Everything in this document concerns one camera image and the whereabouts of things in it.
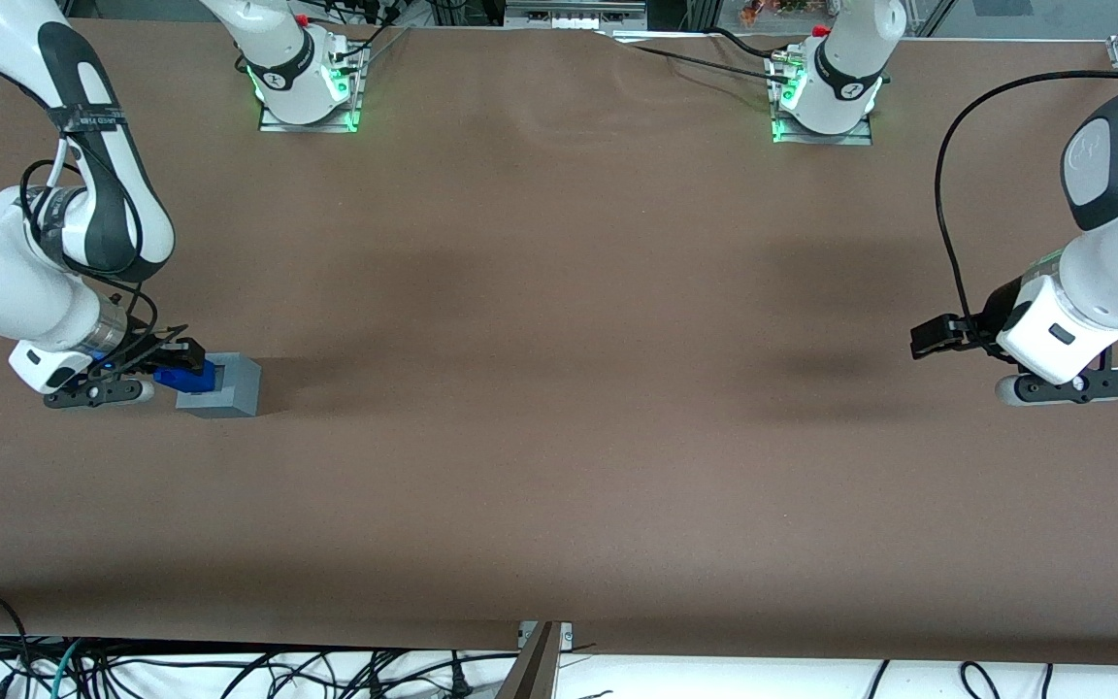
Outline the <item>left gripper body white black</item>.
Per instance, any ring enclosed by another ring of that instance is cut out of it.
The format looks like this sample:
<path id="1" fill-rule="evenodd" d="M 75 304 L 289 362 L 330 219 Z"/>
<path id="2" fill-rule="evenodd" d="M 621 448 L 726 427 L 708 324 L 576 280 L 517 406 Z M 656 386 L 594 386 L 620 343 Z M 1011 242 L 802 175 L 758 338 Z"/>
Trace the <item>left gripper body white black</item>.
<path id="1" fill-rule="evenodd" d="M 991 293 L 977 325 L 1031 374 L 1068 382 L 1118 341 L 1118 287 L 1081 278 L 1067 287 L 1059 275 L 1021 276 Z"/>

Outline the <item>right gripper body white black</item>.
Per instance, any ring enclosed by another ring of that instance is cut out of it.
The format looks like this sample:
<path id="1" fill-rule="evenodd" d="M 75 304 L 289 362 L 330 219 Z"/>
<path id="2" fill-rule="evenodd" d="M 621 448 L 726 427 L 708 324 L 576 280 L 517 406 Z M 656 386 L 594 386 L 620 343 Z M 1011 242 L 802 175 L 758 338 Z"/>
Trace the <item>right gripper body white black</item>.
<path id="1" fill-rule="evenodd" d="M 124 378 L 110 355 L 87 349 L 42 350 L 18 341 L 9 363 L 35 393 L 154 394 L 154 384 Z"/>

